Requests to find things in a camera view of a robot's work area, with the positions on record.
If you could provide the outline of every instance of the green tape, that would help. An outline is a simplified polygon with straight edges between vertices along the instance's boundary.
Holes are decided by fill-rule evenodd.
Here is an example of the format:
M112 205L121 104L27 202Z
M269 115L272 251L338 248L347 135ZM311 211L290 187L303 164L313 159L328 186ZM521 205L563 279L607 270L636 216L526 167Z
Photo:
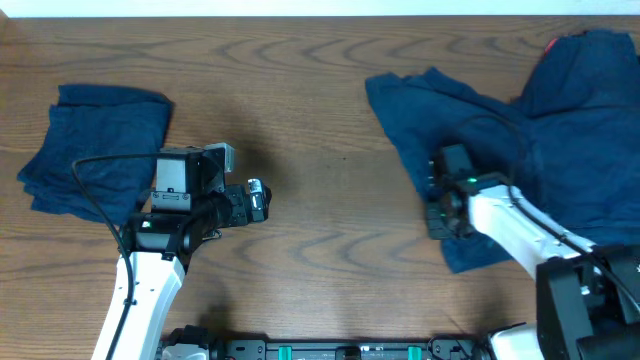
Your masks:
M293 360L293 349L291 349L291 346L280 346L278 349L278 360Z
M409 346L409 360L422 360L422 348Z

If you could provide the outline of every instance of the folded blue cloth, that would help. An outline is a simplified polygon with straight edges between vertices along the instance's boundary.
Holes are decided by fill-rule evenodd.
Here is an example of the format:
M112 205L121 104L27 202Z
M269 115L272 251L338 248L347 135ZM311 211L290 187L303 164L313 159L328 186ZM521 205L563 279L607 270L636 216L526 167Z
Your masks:
M31 208L102 221L71 175L74 160L116 154L157 152L172 104L149 91L98 85L62 85L58 105L49 109L49 130L18 180L33 195ZM154 159L100 161L80 165L78 175L115 224L123 224L147 189Z
M421 76L367 79L369 102L425 201L432 154L464 144L483 171L508 173L518 143L490 118L524 136L516 185L569 230L599 244L640 243L640 64L626 34L593 31L558 39L520 98L511 104L477 94L436 69ZM485 235L442 241L453 272L509 255Z

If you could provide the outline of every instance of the wooden tabletop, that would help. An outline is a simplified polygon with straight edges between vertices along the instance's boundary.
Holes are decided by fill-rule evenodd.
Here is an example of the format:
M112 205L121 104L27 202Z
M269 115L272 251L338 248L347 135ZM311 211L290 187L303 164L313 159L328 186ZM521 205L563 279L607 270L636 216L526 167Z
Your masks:
M12 20L0 45L0 359L87 359L117 251L102 224L29 209L16 181L59 84L128 85L175 102L166 145L228 142L230 182L273 189L267 223L194 255L165 331L417 338L535 319L514 263L452 275L367 103L364 80L430 66L517 96L554 37L632 32L631 17Z

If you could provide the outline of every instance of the crumpled blue cloth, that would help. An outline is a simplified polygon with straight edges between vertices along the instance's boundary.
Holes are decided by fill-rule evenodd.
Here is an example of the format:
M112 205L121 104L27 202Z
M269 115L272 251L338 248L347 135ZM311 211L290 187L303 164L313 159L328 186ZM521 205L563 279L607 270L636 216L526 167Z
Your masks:
M366 81L369 102L425 201L429 159L462 143L479 169L508 174L518 142L526 157L516 184L557 222L598 244L640 243L640 64L626 34L592 31L558 39L511 104L476 93L436 69ZM487 236L442 241L453 272L507 260Z
M74 160L157 152L164 141L172 104L164 96L133 88L62 85L49 109L49 130L35 157L18 174L31 208L102 221L71 175ZM86 163L78 175L115 224L123 224L138 195L149 188L155 159Z

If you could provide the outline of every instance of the navy blue fabric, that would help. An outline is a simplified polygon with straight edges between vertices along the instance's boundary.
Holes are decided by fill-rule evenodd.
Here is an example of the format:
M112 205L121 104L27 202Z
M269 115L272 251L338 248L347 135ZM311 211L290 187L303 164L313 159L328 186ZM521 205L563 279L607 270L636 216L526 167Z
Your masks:
M480 169L508 173L518 143L490 118L500 115L523 134L526 156L515 180L529 201L599 244L640 243L640 64L628 35L558 39L511 104L435 68L373 77L366 90L425 201L437 197L428 162L444 145L463 143ZM443 241L442 252L453 272L510 258L478 233Z
M102 155L153 153L164 141L172 104L149 91L99 85L62 85L49 109L42 148L18 180L33 195L33 210L101 221L71 175L74 160ZM127 221L138 194L151 185L154 159L86 163L78 175L115 224Z

